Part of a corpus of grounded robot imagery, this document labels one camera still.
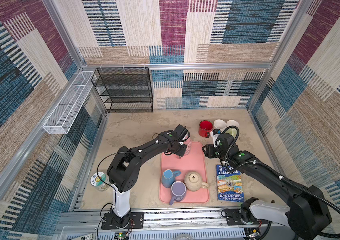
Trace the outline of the light green ceramic mug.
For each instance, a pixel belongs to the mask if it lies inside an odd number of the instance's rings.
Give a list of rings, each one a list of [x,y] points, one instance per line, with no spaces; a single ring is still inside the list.
[[[226,130],[226,133],[231,134],[233,137],[235,137],[237,135],[237,129],[234,128],[234,126],[236,126],[239,129],[240,124],[235,120],[229,120],[226,122],[226,124],[227,127],[230,127],[228,130]]]

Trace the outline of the white ceramic mug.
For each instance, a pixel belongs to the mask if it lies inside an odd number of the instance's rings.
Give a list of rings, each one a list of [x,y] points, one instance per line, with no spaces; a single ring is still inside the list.
[[[224,120],[218,119],[214,121],[214,127],[215,129],[219,129],[221,132],[223,132],[227,127],[227,123]]]

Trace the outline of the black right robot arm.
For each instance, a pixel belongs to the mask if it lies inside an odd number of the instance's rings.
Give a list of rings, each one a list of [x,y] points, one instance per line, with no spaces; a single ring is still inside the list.
[[[296,183],[264,164],[254,154],[239,150],[236,139],[230,134],[219,135],[216,143],[205,145],[202,150],[207,158],[220,159],[228,171],[239,171],[254,178],[287,205],[284,209],[276,204],[262,203],[258,198],[250,198],[241,205],[243,222],[267,220],[278,223],[290,227],[304,240],[325,235],[325,228],[332,223],[329,208],[333,204],[324,198],[320,189]]]

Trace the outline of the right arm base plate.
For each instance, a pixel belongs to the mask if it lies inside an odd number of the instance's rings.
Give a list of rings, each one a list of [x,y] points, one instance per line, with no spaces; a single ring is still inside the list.
[[[235,209],[223,209],[221,210],[221,216],[226,219],[228,226],[235,225],[264,225],[269,221],[256,219],[250,211],[243,210],[241,208]]]

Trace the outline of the red ceramic mug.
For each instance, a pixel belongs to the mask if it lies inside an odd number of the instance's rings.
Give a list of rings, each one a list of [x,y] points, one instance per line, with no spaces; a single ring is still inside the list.
[[[214,126],[210,121],[201,121],[199,124],[199,135],[203,138],[209,138],[213,127]]]

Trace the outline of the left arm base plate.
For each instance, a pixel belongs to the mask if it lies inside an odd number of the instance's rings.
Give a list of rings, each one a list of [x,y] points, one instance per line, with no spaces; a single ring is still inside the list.
[[[144,212],[129,211],[125,216],[119,217],[116,213],[110,212],[103,215],[101,222],[102,230],[128,230],[142,229],[144,220]]]

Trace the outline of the pink patterned glass mug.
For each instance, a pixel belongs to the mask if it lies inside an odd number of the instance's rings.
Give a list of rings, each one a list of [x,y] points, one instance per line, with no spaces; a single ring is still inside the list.
[[[180,142],[180,144],[181,145],[186,145],[186,151],[185,151],[185,153],[184,153],[184,156],[186,156],[186,155],[188,155],[189,153],[190,153],[190,150],[191,150],[191,146],[192,146],[192,139],[191,139],[191,137],[187,140],[187,141],[185,141],[185,142]]]

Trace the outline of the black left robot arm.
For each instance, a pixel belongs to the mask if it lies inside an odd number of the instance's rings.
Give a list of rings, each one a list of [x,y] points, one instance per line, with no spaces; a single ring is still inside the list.
[[[162,153],[184,156],[187,149],[184,141],[188,133],[186,127],[178,125],[175,130],[161,132],[141,146],[123,146],[114,154],[107,175],[110,186],[114,189],[110,217],[118,228],[126,227],[131,221],[130,190],[137,182],[141,166]]]

